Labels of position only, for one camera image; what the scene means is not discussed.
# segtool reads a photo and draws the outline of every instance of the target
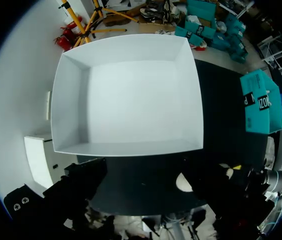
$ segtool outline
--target teal box stack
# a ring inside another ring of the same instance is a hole
[[[237,36],[239,39],[243,38],[243,33],[246,30],[246,25],[239,21],[232,13],[229,13],[225,19],[226,34]]]
[[[229,13],[225,19],[226,39],[230,43],[228,53],[233,61],[244,64],[248,52],[242,42],[243,33],[246,26],[239,21],[232,13]]]
[[[271,134],[282,129],[282,104],[279,87],[262,70],[240,78],[244,108],[245,130]]]
[[[210,47],[221,51],[226,51],[231,47],[231,45],[224,34],[216,32]]]
[[[229,13],[228,16],[226,17],[225,25],[227,29],[238,29],[242,33],[244,33],[246,30],[246,25],[244,25],[232,13]]]
[[[189,42],[195,46],[200,46],[204,38],[212,40],[217,30],[217,22],[215,19],[217,5],[208,1],[188,0],[186,8],[188,16],[194,15],[205,21],[209,21],[210,27],[190,22],[185,19],[184,27],[178,26],[175,30],[175,35],[187,37]],[[185,31],[191,32],[192,35],[185,34]]]
[[[236,54],[235,52],[230,53],[230,58],[233,61],[236,61],[236,62],[238,62],[240,64],[244,64],[246,62],[246,58],[244,56],[240,56],[240,55]]]
[[[237,36],[232,36],[229,39],[229,42],[231,45],[231,47],[229,48],[230,55],[234,53],[244,58],[248,55],[245,45]]]

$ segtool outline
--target metal rack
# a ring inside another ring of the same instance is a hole
[[[232,9],[226,7],[225,5],[223,5],[221,2],[219,3],[219,6],[225,10],[227,10],[229,13],[232,13],[234,16],[236,16],[237,19],[239,19],[243,14],[245,14],[245,12],[247,12],[254,4],[255,1],[250,1],[248,4],[243,3],[241,0],[233,0],[236,4],[240,5],[243,7],[243,9],[241,10],[241,12],[236,13],[235,11],[233,11]]]
[[[282,36],[270,36],[261,41],[257,47],[264,57],[262,61],[265,61],[273,69],[278,68],[282,74]]]

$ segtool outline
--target white cloth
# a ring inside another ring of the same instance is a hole
[[[188,20],[189,22],[191,23],[196,23],[196,24],[199,24],[199,25],[202,25],[199,18],[195,15],[189,15],[186,17],[186,20]]]

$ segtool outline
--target yellow tripod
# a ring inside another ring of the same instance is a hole
[[[82,45],[84,42],[86,43],[90,43],[91,40],[89,38],[89,34],[94,34],[94,33],[105,33],[105,32],[125,32],[127,31],[126,29],[124,28],[116,28],[116,29],[101,29],[101,30],[90,30],[92,24],[93,24],[93,21],[94,19],[96,18],[97,14],[99,15],[100,19],[103,18],[103,13],[102,13],[102,10],[103,11],[106,11],[106,12],[110,12],[110,13],[113,13],[113,14],[117,14],[117,15],[121,15],[127,19],[131,19],[132,21],[138,23],[139,21],[136,20],[135,18],[133,17],[130,17],[130,16],[127,16],[125,14],[122,14],[120,12],[117,12],[117,11],[113,11],[111,9],[107,9],[107,8],[104,8],[104,7],[101,7],[99,5],[99,2],[98,0],[93,0],[93,3],[94,3],[94,6],[95,6],[95,9],[94,9],[94,12],[86,26],[86,28],[84,29],[84,27],[81,25],[81,22],[79,21],[79,19],[77,18],[76,14],[73,12],[70,4],[68,3],[67,0],[62,0],[62,5],[60,8],[62,7],[65,7],[65,9],[67,10],[67,12],[70,14],[70,16],[72,17],[73,21],[75,22],[75,24],[77,25],[77,27],[80,29],[81,33],[82,33],[82,36],[80,36],[78,38],[78,40],[76,41],[75,45],[73,48],[79,46],[79,45]]]

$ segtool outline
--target white box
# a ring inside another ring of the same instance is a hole
[[[123,35],[63,53],[51,128],[60,153],[146,156],[202,149],[200,84],[187,39]]]

